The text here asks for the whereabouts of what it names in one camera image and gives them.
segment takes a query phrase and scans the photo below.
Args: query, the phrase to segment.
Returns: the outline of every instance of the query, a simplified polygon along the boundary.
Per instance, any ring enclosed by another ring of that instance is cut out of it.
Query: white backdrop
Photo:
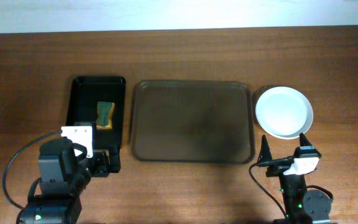
[[[0,0],[0,33],[357,24],[358,0]]]

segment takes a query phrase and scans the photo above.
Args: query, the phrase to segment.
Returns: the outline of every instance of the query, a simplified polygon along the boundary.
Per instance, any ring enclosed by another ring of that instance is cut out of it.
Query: brown tray
[[[249,90],[238,82],[141,82],[131,144],[141,161],[248,163],[255,154]]]

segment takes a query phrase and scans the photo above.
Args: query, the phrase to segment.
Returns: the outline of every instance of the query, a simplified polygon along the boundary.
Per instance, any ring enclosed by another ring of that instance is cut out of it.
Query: white plate
[[[313,109],[306,97],[289,87],[274,87],[264,92],[255,107],[260,126],[272,136],[295,139],[309,130]]]

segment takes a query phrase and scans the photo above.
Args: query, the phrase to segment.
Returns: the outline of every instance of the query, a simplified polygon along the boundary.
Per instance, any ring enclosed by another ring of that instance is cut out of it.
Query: brown wooden tabletop
[[[323,155],[306,183],[334,194],[333,220],[358,223],[358,26],[0,34],[0,223],[15,223],[19,212],[1,188],[7,162],[27,142],[65,124],[77,75],[127,80],[122,169],[91,181],[81,194],[78,223],[258,223],[282,217],[249,177],[249,164],[134,159],[132,90],[148,79],[238,81],[251,92],[264,85],[300,90],[314,111],[306,136]],[[263,134],[255,124],[257,152]],[[298,139],[267,137],[275,158],[298,146]],[[21,205],[40,175],[38,147],[21,154],[8,175],[8,191]],[[282,202],[278,179],[264,172],[255,169],[256,178]]]

